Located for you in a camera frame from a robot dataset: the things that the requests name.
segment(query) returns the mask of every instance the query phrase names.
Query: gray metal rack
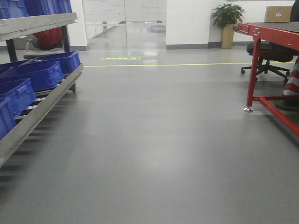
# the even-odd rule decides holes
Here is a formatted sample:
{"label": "gray metal rack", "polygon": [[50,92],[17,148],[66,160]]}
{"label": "gray metal rack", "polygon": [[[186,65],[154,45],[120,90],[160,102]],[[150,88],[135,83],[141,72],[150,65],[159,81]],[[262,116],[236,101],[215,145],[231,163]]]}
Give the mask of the gray metal rack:
{"label": "gray metal rack", "polygon": [[[61,27],[64,35],[64,50],[70,51],[66,25],[74,23],[76,13],[52,14],[0,20],[0,41],[7,42],[7,49],[11,61],[17,61],[13,38],[32,33]],[[76,90],[76,80],[81,75],[83,65],[67,76],[67,78],[53,89],[38,106],[22,119],[2,140],[0,140],[0,167],[14,153],[27,138],[38,123],[46,116],[51,108],[70,89]]]}

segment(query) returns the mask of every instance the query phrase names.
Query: red and white striped cone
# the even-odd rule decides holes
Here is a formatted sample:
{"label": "red and white striped cone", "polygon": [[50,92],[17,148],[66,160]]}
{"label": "red and white striped cone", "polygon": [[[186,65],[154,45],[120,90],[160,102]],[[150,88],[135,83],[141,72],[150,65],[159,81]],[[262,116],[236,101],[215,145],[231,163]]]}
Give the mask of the red and white striped cone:
{"label": "red and white striped cone", "polygon": [[285,86],[284,95],[299,95],[299,56],[297,57],[296,63],[292,69],[289,81]]}

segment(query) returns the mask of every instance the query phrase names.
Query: cardboard box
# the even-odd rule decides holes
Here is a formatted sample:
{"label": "cardboard box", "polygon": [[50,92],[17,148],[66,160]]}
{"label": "cardboard box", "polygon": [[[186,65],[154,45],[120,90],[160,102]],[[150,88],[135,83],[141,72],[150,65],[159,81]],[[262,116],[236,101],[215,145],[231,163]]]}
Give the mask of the cardboard box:
{"label": "cardboard box", "polygon": [[289,22],[291,10],[291,6],[268,6],[266,7],[265,22]]}

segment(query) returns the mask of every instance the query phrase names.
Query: adjustable foot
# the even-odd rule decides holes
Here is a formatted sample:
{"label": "adjustable foot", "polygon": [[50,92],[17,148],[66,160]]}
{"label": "adjustable foot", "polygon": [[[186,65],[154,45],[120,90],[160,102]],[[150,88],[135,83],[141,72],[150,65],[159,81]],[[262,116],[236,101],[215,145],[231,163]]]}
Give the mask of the adjustable foot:
{"label": "adjustable foot", "polygon": [[247,113],[253,112],[253,110],[250,108],[250,106],[244,108],[244,111],[247,112]]}

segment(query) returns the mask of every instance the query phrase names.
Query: glass door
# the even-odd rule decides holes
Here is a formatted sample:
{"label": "glass door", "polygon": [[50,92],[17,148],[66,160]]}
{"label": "glass door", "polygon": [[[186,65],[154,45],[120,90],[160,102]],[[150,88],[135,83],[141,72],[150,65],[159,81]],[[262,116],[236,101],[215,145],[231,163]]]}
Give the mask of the glass door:
{"label": "glass door", "polygon": [[83,0],[90,49],[165,49],[166,0]]}

